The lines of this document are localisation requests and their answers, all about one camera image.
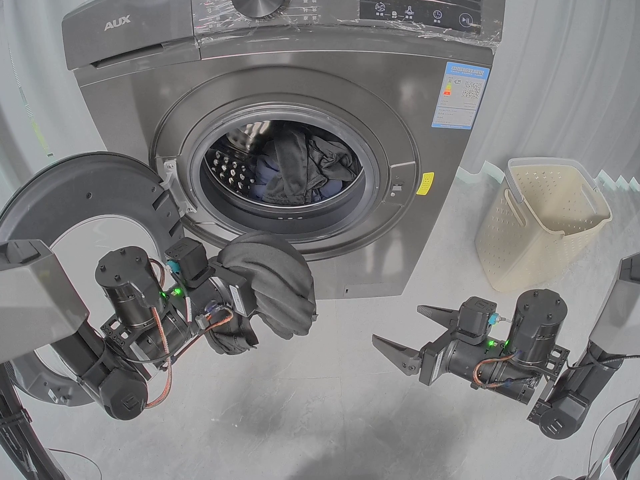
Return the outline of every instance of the aux logo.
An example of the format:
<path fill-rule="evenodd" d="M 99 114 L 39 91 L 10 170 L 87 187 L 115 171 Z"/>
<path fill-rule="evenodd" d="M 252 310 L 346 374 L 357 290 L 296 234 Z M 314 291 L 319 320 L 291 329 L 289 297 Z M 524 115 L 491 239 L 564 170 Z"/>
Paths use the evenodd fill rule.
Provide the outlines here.
<path fill-rule="evenodd" d="M 104 30 L 107 31 L 110 28 L 119 27 L 120 25 L 124 25 L 124 23 L 131 23 L 131 21 L 129 20 L 129 16 L 131 16 L 131 14 L 127 14 L 126 16 L 123 16 L 122 18 L 119 18 L 117 20 L 107 21 L 107 25 L 104 26 Z"/>

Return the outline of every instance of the cable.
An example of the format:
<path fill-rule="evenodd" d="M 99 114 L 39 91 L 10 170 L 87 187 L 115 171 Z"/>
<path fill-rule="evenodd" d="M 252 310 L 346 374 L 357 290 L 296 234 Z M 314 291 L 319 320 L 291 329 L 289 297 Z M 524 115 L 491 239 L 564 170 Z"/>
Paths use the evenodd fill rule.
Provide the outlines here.
<path fill-rule="evenodd" d="M 153 311 L 154 313 L 156 325 L 158 326 L 158 332 L 160 332 L 160 338 L 162 338 L 162 345 L 164 347 L 164 351 L 167 354 L 169 354 L 169 343 L 167 343 L 166 336 L 164 335 L 164 328 L 162 327 L 162 322 L 160 322 L 160 316 L 158 315 L 158 311 L 156 308 L 151 308 L 151 311 Z M 166 400 L 167 396 L 169 396 L 169 391 L 171 391 L 171 384 L 173 380 L 173 373 L 171 370 L 171 361 L 169 361 L 169 363 L 167 363 L 166 365 L 166 372 L 167 372 L 167 375 L 166 375 L 166 383 L 164 384 L 164 390 L 162 391 L 160 396 L 158 396 L 158 398 L 153 400 L 153 402 L 149 402 L 147 404 L 147 406 L 145 407 L 146 409 L 157 407 L 158 405 L 162 404 L 162 402 Z"/>
<path fill-rule="evenodd" d="M 196 341 L 198 341 L 200 338 L 202 338 L 207 332 L 211 331 L 212 329 L 215 329 L 216 327 L 220 327 L 220 325 L 224 325 L 228 322 L 230 322 L 233 317 L 234 317 L 234 313 L 233 311 L 231 311 L 231 309 L 229 308 L 224 308 L 226 311 L 228 311 L 229 315 L 224 318 L 223 320 L 220 320 L 220 322 L 216 322 L 213 325 L 210 325 L 209 327 L 207 327 L 206 329 L 204 329 L 204 331 L 202 332 L 202 334 L 200 334 L 195 340 L 193 340 L 191 343 L 189 343 L 185 348 L 183 348 L 182 350 L 180 350 L 180 353 L 178 355 L 176 355 L 175 360 L 180 359 L 180 357 L 182 356 L 182 354 L 184 354 L 185 352 L 187 352 L 187 350 L 189 350 L 191 348 L 191 346 L 196 343 Z"/>
<path fill-rule="evenodd" d="M 155 260 L 153 258 L 149 258 L 149 262 L 151 263 L 151 265 L 155 265 L 156 267 L 160 268 L 160 279 L 159 279 L 160 289 L 164 290 L 164 279 L 165 279 L 164 265 L 162 265 L 160 261 Z"/>
<path fill-rule="evenodd" d="M 609 359 L 604 359 L 603 361 L 597 361 L 595 358 L 593 358 L 593 362 L 591 363 L 587 363 L 587 364 L 581 364 L 578 366 L 567 366 L 568 370 L 580 370 L 581 368 L 587 368 L 587 366 L 600 366 L 600 367 L 604 367 L 604 368 L 611 368 L 610 366 L 606 366 L 609 363 L 615 363 L 616 361 L 620 361 L 620 359 L 622 359 L 622 361 L 626 360 L 626 359 L 640 359 L 640 354 L 636 354 L 636 355 L 631 355 L 631 356 L 615 356 L 615 357 L 610 357 Z"/>
<path fill-rule="evenodd" d="M 485 384 L 484 382 L 482 382 L 482 380 L 480 380 L 480 377 L 478 377 L 478 370 L 480 370 L 480 367 L 484 364 L 500 363 L 503 361 L 508 361 L 509 359 L 513 359 L 514 357 L 516 357 L 516 354 L 517 352 L 515 354 L 504 357 L 493 357 L 491 359 L 480 361 L 480 363 L 476 364 L 476 367 L 474 368 L 474 383 L 484 389 L 499 388 L 500 386 L 504 386 L 504 382 L 492 382 L 491 384 Z"/>
<path fill-rule="evenodd" d="M 133 364 L 153 364 L 158 363 L 160 361 L 165 362 L 169 357 L 174 355 L 178 350 L 174 350 L 173 352 L 169 352 L 169 354 L 165 354 L 164 356 L 160 356 L 156 359 L 132 359 L 129 356 L 123 354 L 121 351 L 117 350 L 116 347 L 112 346 L 108 341 L 105 341 L 108 344 L 109 348 L 119 357 L 123 358 L 124 361 L 128 361 Z"/>
<path fill-rule="evenodd" d="M 57 452 L 57 453 L 68 453 L 69 455 L 76 455 L 78 457 L 82 457 L 83 459 L 88 460 L 89 462 L 91 462 L 91 464 L 93 464 L 98 469 L 98 473 L 100 473 L 100 480 L 102 480 L 102 470 L 100 469 L 100 466 L 98 466 L 98 464 L 96 464 L 94 461 L 89 459 L 89 457 L 82 455 L 82 453 L 69 452 L 68 450 L 56 450 L 55 448 L 49 448 L 49 451 Z"/>
<path fill-rule="evenodd" d="M 620 407 L 622 407 L 623 405 L 627 405 L 631 402 L 635 402 L 636 400 L 638 400 L 638 397 L 631 398 L 631 400 L 627 400 L 626 402 L 622 402 L 622 404 L 613 407 L 611 411 L 605 414 L 604 418 L 600 421 L 600 423 L 598 423 L 598 426 L 596 427 L 596 432 L 593 433 L 593 438 L 591 439 L 591 447 L 589 448 L 589 461 L 587 462 L 587 473 L 591 469 L 591 453 L 593 452 L 593 443 L 596 441 L 596 434 L 598 433 L 598 429 L 600 428 L 600 425 L 602 425 L 604 420 L 606 420 L 613 411 L 615 411 L 616 409 L 620 409 Z"/>

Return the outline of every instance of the gray floor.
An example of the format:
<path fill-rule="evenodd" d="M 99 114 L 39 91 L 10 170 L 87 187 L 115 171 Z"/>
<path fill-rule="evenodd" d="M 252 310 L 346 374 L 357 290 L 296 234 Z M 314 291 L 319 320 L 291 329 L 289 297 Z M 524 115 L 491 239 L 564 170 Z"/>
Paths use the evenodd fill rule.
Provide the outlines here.
<path fill-rule="evenodd" d="M 47 446 L 96 460 L 105 479 L 544 480 L 584 474 L 596 425 L 640 392 L 638 363 L 629 361 L 616 373 L 580 432 L 554 442 L 525 420 L 530 408 L 475 391 L 451 375 L 427 388 L 371 345 L 372 333 L 414 348 L 439 336 L 442 329 L 416 313 L 419 303 L 457 308 L 478 295 L 512 315 L 518 293 L 492 290 L 474 248 L 496 190 L 486 175 L 473 184 L 455 181 L 402 297 L 324 301 L 309 336 L 288 342 L 256 321 L 258 350 L 235 358 L 198 343 L 177 364 L 169 399 L 132 422 L 111 420 L 95 404 L 68 409 L 25 398 L 38 435 Z M 564 277 L 546 285 L 569 305 L 559 343 L 572 350 L 572 360 L 586 344 L 619 259 L 640 251 L 640 194 L 604 193 L 613 222 Z M 138 240 L 140 231 L 116 226 L 92 233 L 97 246 L 89 261 L 77 261 L 73 241 L 57 249 L 74 275 L 86 279 L 105 249 Z M 499 324 L 494 335 L 504 338 L 507 331 Z M 163 383 L 154 380 L 152 395 Z M 602 425 L 597 451 L 628 409 Z M 0 456 L 0 470 L 6 461 Z M 73 479 L 98 478 L 82 459 L 60 456 L 60 463 Z"/>

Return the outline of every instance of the black cloth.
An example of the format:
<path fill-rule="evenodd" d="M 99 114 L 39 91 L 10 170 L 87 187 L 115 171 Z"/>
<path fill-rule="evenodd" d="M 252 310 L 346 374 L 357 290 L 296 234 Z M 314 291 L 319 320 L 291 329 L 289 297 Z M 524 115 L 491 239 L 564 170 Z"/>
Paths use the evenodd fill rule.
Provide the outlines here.
<path fill-rule="evenodd" d="M 220 251 L 218 261 L 251 283 L 257 314 L 278 336 L 291 339 L 308 334 L 316 320 L 314 279 L 302 254 L 292 245 L 270 233 L 255 231 L 233 240 Z M 240 353 L 254 347 L 257 340 L 253 343 L 255 335 L 248 332 L 248 319 L 236 318 L 226 324 L 228 328 L 216 329 L 214 338 L 220 348 Z M 247 336 L 249 339 L 238 342 L 238 337 Z"/>
<path fill-rule="evenodd" d="M 262 197 L 269 204 L 310 204 L 314 191 L 329 180 L 350 182 L 359 171 L 347 146 L 312 136 L 304 129 L 284 128 L 277 139 L 265 146 L 263 153 L 280 167 Z"/>

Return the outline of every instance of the laundry basket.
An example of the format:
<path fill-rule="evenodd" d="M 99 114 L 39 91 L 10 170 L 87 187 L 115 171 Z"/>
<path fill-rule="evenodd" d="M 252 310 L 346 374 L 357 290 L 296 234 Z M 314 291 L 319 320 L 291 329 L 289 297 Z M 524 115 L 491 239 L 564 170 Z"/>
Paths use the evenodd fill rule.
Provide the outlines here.
<path fill-rule="evenodd" d="M 523 289 L 562 273 L 611 219 L 611 208 L 578 162 L 512 159 L 476 250 L 495 290 Z"/>

